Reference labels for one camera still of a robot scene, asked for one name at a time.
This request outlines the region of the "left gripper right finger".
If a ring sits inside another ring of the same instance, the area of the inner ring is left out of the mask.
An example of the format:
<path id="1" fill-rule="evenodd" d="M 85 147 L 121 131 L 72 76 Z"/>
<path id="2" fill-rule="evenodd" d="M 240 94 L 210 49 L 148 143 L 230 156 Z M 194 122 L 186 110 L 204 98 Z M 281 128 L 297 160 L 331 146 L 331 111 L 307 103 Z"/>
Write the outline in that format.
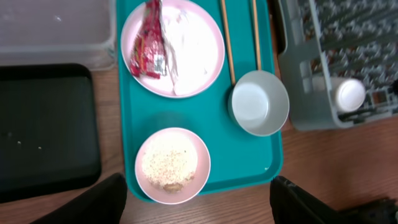
<path id="1" fill-rule="evenodd" d="M 348 219 L 283 176 L 270 184 L 275 224 L 344 224 Z"/>

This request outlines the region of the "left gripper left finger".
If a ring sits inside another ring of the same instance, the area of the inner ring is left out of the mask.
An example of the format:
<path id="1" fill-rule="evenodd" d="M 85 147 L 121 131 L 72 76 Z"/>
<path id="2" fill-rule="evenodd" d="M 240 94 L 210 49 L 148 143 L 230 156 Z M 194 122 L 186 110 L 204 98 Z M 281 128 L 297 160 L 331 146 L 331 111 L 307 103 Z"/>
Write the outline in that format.
<path id="1" fill-rule="evenodd" d="M 126 180 L 122 174 L 115 173 L 34 223 L 119 223 L 126 199 Z"/>

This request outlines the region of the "peanut shell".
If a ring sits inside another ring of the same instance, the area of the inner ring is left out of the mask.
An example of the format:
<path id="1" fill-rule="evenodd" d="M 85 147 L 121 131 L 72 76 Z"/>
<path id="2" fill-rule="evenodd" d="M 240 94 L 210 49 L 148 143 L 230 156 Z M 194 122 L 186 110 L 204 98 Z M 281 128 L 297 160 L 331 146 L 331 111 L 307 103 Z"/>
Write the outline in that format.
<path id="1" fill-rule="evenodd" d="M 183 184 L 180 183 L 174 183 L 174 184 L 166 184 L 163 186 L 163 189 L 170 193 L 170 194 L 174 194 L 176 192 L 181 191 L 184 188 Z"/>

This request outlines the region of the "rice leftovers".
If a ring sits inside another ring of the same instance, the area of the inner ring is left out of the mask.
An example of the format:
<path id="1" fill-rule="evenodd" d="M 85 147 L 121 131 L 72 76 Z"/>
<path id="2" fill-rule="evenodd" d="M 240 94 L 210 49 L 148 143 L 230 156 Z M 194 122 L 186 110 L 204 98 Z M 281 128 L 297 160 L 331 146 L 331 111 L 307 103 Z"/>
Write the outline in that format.
<path id="1" fill-rule="evenodd" d="M 188 139 L 154 139 L 142 157 L 142 171 L 156 188 L 166 184 L 189 184 L 197 169 L 198 156 L 193 143 Z"/>

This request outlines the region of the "white cup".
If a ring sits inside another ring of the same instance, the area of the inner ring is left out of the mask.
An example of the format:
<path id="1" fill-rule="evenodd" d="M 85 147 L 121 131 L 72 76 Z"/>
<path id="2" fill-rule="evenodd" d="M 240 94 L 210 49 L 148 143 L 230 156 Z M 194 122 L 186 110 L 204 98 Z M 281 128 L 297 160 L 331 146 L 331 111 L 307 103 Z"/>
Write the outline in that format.
<path id="1" fill-rule="evenodd" d="M 313 77 L 314 91 L 325 91 L 329 105 L 339 113 L 358 110 L 366 98 L 366 89 L 355 78 L 330 77 L 328 84 L 325 77 Z"/>

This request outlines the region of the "red snack wrapper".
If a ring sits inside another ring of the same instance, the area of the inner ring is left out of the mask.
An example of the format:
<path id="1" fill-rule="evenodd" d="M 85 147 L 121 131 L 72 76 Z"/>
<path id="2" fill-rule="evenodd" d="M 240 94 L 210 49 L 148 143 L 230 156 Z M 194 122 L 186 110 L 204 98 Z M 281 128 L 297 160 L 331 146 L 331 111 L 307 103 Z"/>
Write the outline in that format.
<path id="1" fill-rule="evenodd" d="M 160 79 L 166 75 L 164 37 L 161 24 L 162 2 L 145 2 L 144 15 L 139 32 L 134 39 L 130 56 L 130 71 L 134 77 Z"/>

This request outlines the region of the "white tissue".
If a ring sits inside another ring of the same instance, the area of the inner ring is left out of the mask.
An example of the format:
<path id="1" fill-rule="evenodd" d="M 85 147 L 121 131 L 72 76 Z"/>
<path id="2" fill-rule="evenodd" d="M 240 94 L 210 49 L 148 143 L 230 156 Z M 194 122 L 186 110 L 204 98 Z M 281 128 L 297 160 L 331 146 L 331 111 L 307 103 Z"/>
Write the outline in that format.
<path id="1" fill-rule="evenodd" d="M 171 79 L 172 92 L 176 96 L 187 95 L 202 84 L 208 73 L 196 30 L 190 24 L 188 12 L 181 8 L 162 21 L 162 28 L 166 74 Z"/>

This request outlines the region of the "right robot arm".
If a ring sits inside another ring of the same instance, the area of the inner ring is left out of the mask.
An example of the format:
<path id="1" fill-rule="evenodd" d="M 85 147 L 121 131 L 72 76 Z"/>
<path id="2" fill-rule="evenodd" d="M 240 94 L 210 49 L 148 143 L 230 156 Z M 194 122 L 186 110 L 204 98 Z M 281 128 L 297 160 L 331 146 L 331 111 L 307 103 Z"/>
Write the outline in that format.
<path id="1" fill-rule="evenodd" d="M 397 199 L 381 198 L 338 213 L 356 224 L 397 224 Z"/>

